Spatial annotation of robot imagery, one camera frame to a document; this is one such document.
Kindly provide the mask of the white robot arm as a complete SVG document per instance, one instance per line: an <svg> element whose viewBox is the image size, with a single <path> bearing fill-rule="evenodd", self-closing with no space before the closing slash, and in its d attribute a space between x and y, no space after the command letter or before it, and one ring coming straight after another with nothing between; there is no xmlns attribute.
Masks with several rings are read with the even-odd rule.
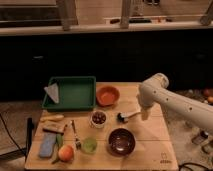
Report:
<svg viewBox="0 0 213 171"><path fill-rule="evenodd" d="M213 135L213 106L173 93L167 89L168 85L169 79L163 73L141 82L138 86L140 106L150 108L157 102Z"/></svg>

